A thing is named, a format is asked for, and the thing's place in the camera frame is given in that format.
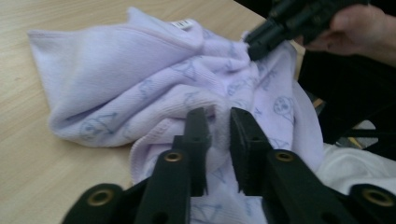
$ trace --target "human hand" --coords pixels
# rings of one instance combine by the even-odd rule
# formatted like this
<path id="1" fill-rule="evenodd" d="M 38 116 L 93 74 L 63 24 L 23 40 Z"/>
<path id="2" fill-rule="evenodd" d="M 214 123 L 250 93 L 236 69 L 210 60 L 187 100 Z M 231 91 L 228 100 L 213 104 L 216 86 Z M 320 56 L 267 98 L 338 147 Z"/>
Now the human hand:
<path id="1" fill-rule="evenodd" d="M 330 29 L 304 46 L 308 50 L 327 51 L 339 55 L 364 54 L 387 32 L 387 16 L 378 7 L 354 5 L 337 12 Z M 303 38 L 295 39 L 303 45 Z"/>

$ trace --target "fabric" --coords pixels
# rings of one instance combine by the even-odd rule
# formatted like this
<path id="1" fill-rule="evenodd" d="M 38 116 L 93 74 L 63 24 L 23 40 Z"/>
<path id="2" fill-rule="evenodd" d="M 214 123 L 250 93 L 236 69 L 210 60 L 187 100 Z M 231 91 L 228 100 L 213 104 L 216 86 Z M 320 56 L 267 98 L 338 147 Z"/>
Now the fabric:
<path id="1" fill-rule="evenodd" d="M 191 202 L 192 223 L 264 223 L 259 198 L 237 192 L 228 145 L 232 106 L 250 111 L 274 148 L 296 152 L 312 170 L 323 157 L 313 106 L 293 79 L 295 49 L 281 44 L 251 62 L 247 45 L 197 21 L 177 28 L 136 8 L 124 24 L 75 32 L 30 31 L 46 91 L 49 127 L 87 147 L 134 142 L 134 183 L 183 134 L 186 114 L 203 107 L 213 139 L 209 195 Z"/>
<path id="2" fill-rule="evenodd" d="M 348 194 L 357 184 L 371 184 L 396 195 L 396 161 L 356 148 L 325 144 L 325 159 L 316 171 L 326 186 Z"/>

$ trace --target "table surface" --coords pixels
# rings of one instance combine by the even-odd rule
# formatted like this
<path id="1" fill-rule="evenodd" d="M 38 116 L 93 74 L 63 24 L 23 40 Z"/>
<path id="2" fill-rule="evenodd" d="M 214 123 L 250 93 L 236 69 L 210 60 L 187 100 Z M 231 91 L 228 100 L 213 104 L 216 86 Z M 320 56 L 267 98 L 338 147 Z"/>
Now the table surface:
<path id="1" fill-rule="evenodd" d="M 164 21 L 192 18 L 232 40 L 262 17 L 232 0 L 2 0 L 0 7 L 0 223 L 60 223 L 86 189 L 129 188 L 130 145 L 89 148 L 55 137 L 26 32 L 126 21 L 137 7 Z"/>

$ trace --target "wooden table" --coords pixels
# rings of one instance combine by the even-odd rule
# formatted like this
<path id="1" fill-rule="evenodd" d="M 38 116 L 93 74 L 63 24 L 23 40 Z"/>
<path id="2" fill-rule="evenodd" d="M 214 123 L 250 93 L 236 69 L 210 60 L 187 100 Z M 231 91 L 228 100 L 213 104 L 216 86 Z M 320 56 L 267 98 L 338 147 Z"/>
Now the wooden table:
<path id="1" fill-rule="evenodd" d="M 86 189 L 129 188 L 131 146 L 88 148 L 55 137 L 29 48 L 30 29 L 72 31 L 126 21 L 138 7 L 165 21 L 193 18 L 233 40 L 262 18 L 232 0 L 2 0 L 0 6 L 0 223 L 60 223 Z"/>

